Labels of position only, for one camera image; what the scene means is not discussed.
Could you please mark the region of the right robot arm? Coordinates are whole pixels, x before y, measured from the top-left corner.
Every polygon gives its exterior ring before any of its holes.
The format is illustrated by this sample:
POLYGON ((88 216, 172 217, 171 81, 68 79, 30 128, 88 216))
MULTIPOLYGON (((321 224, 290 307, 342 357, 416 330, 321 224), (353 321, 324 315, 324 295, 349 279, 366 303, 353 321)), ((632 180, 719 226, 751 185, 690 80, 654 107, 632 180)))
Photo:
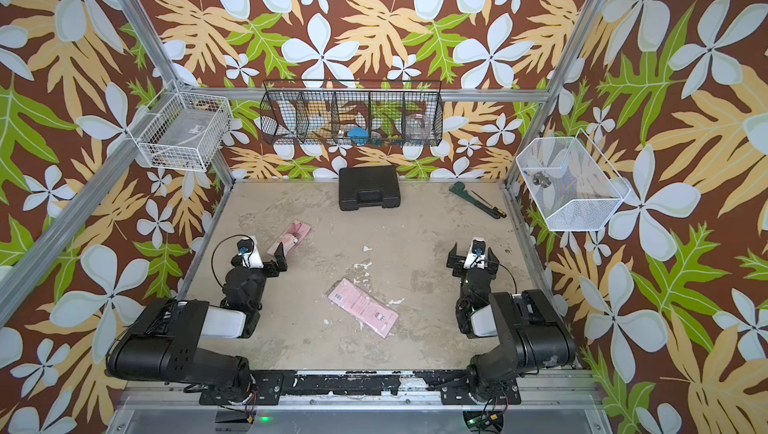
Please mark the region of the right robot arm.
POLYGON ((470 339, 495 337, 498 345, 473 356, 463 374, 437 387, 444 403, 467 396, 477 403, 519 405, 518 379, 574 363, 575 342, 542 290, 492 290, 501 263, 484 240, 473 240, 465 255, 454 246, 446 267, 460 281, 459 331, 470 339))

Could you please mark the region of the pink ruler set pouch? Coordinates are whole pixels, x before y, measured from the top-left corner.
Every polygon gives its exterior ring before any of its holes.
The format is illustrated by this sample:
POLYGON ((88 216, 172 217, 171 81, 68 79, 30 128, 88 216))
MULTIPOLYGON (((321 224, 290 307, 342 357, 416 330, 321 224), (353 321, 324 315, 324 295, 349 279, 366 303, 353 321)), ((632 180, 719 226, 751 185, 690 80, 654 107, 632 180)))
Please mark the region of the pink ruler set pouch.
POLYGON ((382 339, 390 334, 399 318, 396 311, 380 303, 347 278, 339 280, 330 289, 327 298, 382 339))

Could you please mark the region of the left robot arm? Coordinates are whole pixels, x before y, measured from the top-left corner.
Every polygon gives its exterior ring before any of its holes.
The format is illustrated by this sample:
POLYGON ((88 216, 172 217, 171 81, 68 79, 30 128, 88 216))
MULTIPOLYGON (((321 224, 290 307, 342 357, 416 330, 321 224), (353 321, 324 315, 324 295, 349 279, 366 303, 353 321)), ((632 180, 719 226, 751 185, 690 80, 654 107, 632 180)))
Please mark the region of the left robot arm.
POLYGON ((119 337, 106 356, 110 376, 127 381, 178 383, 198 393, 202 405, 234 408, 275 405, 283 376, 258 374, 242 356, 199 346, 203 337, 248 339, 261 317, 266 280, 287 270, 283 246, 274 258, 251 264, 250 253, 233 259, 218 306, 203 300, 157 300, 119 337))

